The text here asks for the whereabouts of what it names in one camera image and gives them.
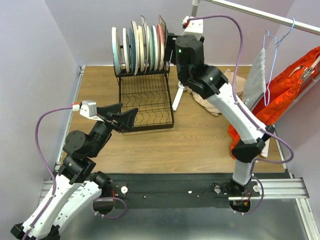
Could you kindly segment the white blue striped plate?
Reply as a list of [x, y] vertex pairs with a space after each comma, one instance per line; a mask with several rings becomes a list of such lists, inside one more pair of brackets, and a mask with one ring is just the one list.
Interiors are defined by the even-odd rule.
[[127, 73], [131, 71], [131, 58], [130, 58], [130, 40], [126, 28], [122, 29], [122, 40], [123, 40], [123, 52], [125, 70]]

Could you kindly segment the cream blue leaf plate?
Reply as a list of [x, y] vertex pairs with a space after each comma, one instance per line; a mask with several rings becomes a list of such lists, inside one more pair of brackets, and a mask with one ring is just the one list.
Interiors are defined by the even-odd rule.
[[115, 72], [120, 74], [122, 71], [122, 52], [118, 29], [114, 26], [111, 28], [111, 41]]

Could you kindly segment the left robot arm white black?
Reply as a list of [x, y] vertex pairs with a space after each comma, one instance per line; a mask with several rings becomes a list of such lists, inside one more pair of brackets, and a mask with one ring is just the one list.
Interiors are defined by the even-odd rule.
[[123, 104], [97, 106], [93, 100], [84, 100], [66, 107], [79, 112], [95, 124], [89, 133], [74, 130], [69, 133], [62, 150], [66, 153], [57, 175], [50, 172], [52, 186], [37, 209], [24, 222], [10, 230], [18, 240], [58, 240], [67, 224], [88, 204], [107, 200], [112, 204], [125, 201], [116, 196], [112, 179], [101, 171], [92, 172], [92, 160], [110, 140], [112, 132], [129, 132], [133, 129], [138, 108], [122, 112]]

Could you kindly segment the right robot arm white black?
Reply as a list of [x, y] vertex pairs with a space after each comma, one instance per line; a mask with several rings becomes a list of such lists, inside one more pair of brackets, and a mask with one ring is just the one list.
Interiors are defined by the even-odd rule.
[[265, 132], [273, 133], [274, 127], [259, 121], [233, 94], [232, 85], [219, 68], [205, 64], [203, 42], [194, 35], [168, 36], [164, 57], [172, 57], [182, 85], [214, 105], [237, 131], [240, 139], [231, 151], [236, 162], [230, 191], [243, 195], [252, 178], [253, 160], [270, 138]]

